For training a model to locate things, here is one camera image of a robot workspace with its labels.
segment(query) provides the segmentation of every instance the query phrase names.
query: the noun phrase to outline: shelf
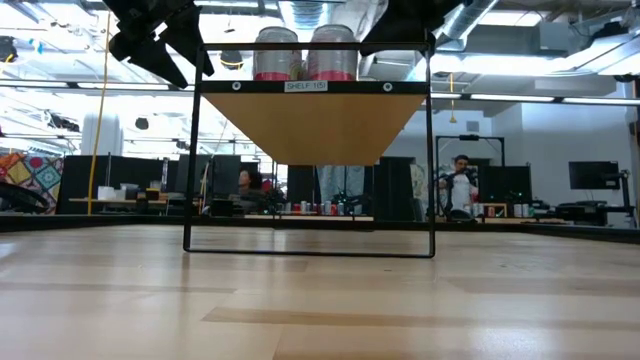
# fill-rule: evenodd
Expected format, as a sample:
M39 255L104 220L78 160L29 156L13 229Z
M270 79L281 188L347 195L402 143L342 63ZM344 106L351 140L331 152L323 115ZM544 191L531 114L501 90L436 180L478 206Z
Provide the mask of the shelf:
M287 165L375 164L418 110L426 91L424 82L201 85L202 95L229 121Z

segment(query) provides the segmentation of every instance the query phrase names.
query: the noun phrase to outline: colorful quilt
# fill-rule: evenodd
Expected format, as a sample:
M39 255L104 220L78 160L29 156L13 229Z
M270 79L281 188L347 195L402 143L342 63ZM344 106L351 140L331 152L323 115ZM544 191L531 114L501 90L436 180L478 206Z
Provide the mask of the colorful quilt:
M49 202L47 214L55 214L62 179L62 158L23 154L0 156L0 182L35 191Z

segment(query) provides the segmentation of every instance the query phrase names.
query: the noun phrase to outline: metal shelf frame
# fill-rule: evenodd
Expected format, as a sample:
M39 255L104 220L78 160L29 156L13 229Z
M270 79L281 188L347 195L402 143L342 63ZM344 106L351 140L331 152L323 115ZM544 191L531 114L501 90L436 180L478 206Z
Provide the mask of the metal shelf frame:
M288 51L288 50L368 50L372 52L386 50L407 50L418 51L426 58L429 64L430 53L433 44L428 41L421 43L225 43L225 44L204 44L197 49L195 89L193 94L193 113L191 120L191 142L189 148L189 167L187 174L186 203L190 204L194 198L194 181L196 168L196 155L198 148L198 130L200 124L200 105L203 93L284 93L284 81L203 81L203 68L205 56L209 51ZM436 187L434 181L434 134L432 125L432 104L431 104L431 70L426 66L425 82L332 82L327 83L328 88L324 94L424 94L426 99L425 121L427 126L427 166L429 181L430 201L428 206L428 252L424 254L401 254L401 253L367 253L367 252L314 252L314 251L264 251L264 250L239 250L239 249L200 249L193 248L191 244L192 226L194 224L194 214L192 207L186 207L184 214L183 249L186 252L195 253L219 253L219 254L256 254L256 255L304 255L304 256L346 256L346 257L391 257L391 258L421 258L430 259L436 254L436 226L435 226L435 194ZM305 93L309 96L318 94L317 92ZM282 228L282 221L273 220L273 227ZM331 229L331 221L324 222L327 229Z

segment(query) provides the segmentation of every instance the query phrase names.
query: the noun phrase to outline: white wall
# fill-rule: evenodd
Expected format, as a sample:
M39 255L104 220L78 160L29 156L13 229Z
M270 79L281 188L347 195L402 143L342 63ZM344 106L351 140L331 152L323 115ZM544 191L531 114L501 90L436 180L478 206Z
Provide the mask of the white wall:
M451 123L451 111L441 111L433 115L433 132L438 135L466 135L467 121L479 121L480 131L471 133L481 136L491 136L491 118L486 118L482 111L461 110L455 112L456 123ZM405 125L404 130L398 134L393 143L385 151L384 156L415 157L418 164L427 162L427 122L425 111L418 111ZM440 147L444 147L446 139L440 141ZM494 143L499 150L500 144ZM440 151L440 162L451 162L457 155L466 154L472 158L500 159L500 152L496 152L484 141L461 142L453 140Z
M627 111L613 106L518 104L493 119L493 132L506 137L508 165L531 164L533 195L557 205L591 197L570 189L570 161L618 161L621 170L633 169ZM634 203L632 186L630 194ZM623 204L621 190L594 190L593 197ZM616 225L622 219L616 219Z

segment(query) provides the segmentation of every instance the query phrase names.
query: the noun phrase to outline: shelf label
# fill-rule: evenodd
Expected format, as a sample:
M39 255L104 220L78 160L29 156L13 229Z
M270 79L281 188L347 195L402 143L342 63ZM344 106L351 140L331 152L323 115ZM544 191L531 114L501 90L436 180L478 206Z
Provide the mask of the shelf label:
M320 92L329 91L329 82L322 81L287 81L284 92Z

